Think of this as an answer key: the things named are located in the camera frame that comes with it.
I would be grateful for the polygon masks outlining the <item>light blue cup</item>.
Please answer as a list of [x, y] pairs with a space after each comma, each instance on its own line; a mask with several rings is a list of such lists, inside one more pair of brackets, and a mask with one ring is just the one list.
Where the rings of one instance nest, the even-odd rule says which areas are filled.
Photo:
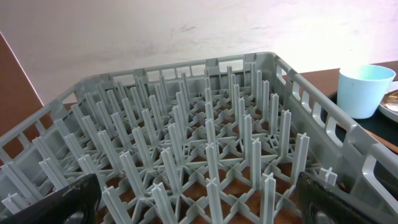
[[396, 72], [380, 65], [351, 65], [339, 70], [337, 105], [354, 119], [377, 110]]

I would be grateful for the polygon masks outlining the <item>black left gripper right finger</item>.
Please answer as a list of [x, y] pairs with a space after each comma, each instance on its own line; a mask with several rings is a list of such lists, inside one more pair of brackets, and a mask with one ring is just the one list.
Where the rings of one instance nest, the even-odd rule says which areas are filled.
[[308, 172], [299, 173], [296, 191], [304, 223], [377, 223], [371, 207]]

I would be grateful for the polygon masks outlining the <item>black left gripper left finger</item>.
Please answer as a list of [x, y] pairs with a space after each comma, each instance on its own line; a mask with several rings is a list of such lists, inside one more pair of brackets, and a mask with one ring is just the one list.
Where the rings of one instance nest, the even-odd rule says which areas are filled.
[[98, 178], [88, 174], [7, 217], [1, 224], [94, 223], [100, 200]]

